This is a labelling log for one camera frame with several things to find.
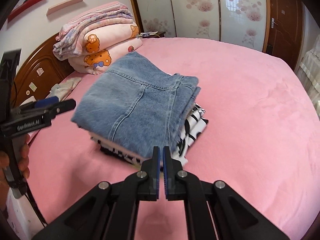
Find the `black and white garment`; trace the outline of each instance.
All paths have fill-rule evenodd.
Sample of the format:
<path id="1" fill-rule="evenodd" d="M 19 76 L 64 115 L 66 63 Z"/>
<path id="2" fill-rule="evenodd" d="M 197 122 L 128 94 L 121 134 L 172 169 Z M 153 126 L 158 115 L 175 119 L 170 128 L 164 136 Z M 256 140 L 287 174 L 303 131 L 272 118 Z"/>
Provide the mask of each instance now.
<path id="1" fill-rule="evenodd" d="M 203 118 L 204 113 L 205 110 L 195 103 L 181 129 L 180 141 L 177 144 L 177 149 L 172 153 L 172 158 L 180 161 L 182 166 L 188 163 L 188 160 L 186 159 L 188 148 L 197 140 L 209 122 L 207 119 Z M 106 155 L 117 157 L 135 166 L 140 166 L 142 164 L 142 160 L 136 156 L 130 156 L 116 148 L 110 148 L 108 145 L 94 137 L 91 137 L 91 139 L 100 144 L 100 150 Z"/>

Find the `wooden headboard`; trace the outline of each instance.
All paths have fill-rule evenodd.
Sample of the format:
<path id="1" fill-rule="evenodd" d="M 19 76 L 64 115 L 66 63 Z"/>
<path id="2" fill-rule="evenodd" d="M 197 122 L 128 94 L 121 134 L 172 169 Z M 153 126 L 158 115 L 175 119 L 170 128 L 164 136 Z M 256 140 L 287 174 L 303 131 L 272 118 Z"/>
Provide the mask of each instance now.
<path id="1" fill-rule="evenodd" d="M 51 36 L 36 48 L 18 71 L 14 79 L 17 87 L 15 107 L 31 96 L 37 100 L 44 99 L 53 85 L 59 84 L 74 71 L 68 60 L 60 61 L 52 53 L 53 45 L 57 43 L 55 40 L 57 35 L 56 33 Z M 13 85 L 11 102 L 14 102 L 15 98 L 16 92 Z"/>

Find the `sliding wardrobe door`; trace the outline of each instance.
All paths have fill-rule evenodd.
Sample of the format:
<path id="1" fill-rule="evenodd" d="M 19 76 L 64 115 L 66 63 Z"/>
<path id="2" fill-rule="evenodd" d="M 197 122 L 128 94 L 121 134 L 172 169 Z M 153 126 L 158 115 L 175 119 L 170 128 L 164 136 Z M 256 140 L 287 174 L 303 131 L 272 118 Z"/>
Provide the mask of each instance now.
<path id="1" fill-rule="evenodd" d="M 176 37 L 171 0 L 137 0 L 145 32 L 165 31 L 165 37 Z"/>
<path id="2" fill-rule="evenodd" d="M 171 0 L 177 37 L 219 40 L 218 0 Z"/>
<path id="3" fill-rule="evenodd" d="M 262 51 L 266 32 L 266 0 L 220 0 L 221 41 Z"/>

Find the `human hand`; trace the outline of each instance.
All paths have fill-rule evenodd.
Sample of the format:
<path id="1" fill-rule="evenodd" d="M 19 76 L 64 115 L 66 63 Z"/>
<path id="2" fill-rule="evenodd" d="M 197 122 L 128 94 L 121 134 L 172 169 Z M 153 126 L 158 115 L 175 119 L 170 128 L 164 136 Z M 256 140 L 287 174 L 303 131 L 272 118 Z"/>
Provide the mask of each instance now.
<path id="1" fill-rule="evenodd" d="M 18 163 L 19 170 L 22 171 L 23 176 L 27 179 L 30 176 L 30 170 L 28 168 L 29 165 L 29 146 L 28 141 L 30 140 L 30 136 L 27 134 L 25 138 L 25 144 L 20 149 L 21 160 Z M 5 179 L 3 168 L 9 166 L 9 157 L 6 153 L 0 151 L 0 185 L 8 186 L 8 183 Z"/>

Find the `gripper handle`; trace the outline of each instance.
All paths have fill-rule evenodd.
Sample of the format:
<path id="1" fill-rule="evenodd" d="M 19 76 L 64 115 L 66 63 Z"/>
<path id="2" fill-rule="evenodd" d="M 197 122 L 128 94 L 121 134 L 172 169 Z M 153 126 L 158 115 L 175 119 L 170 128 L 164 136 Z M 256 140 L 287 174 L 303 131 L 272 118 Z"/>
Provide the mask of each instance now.
<path id="1" fill-rule="evenodd" d="M 27 192 L 26 179 L 19 170 L 18 163 L 21 160 L 20 149 L 25 144 L 25 135 L 1 140 L 1 150 L 9 156 L 9 166 L 4 170 L 4 175 L 9 187 L 12 189 L 13 196 L 19 199 Z"/>

